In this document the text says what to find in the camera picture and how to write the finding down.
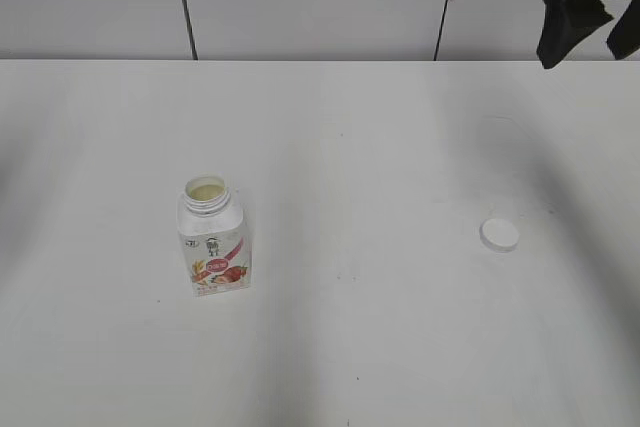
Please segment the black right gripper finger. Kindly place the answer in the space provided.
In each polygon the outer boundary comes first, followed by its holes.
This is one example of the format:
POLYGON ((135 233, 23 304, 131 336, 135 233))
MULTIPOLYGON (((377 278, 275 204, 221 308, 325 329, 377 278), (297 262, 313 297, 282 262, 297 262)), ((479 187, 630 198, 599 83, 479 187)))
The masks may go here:
POLYGON ((613 19, 600 0, 548 0, 536 54, 552 69, 585 38, 613 19))
POLYGON ((624 60, 639 50, 640 0, 632 0, 611 30, 606 44, 615 60, 624 60))

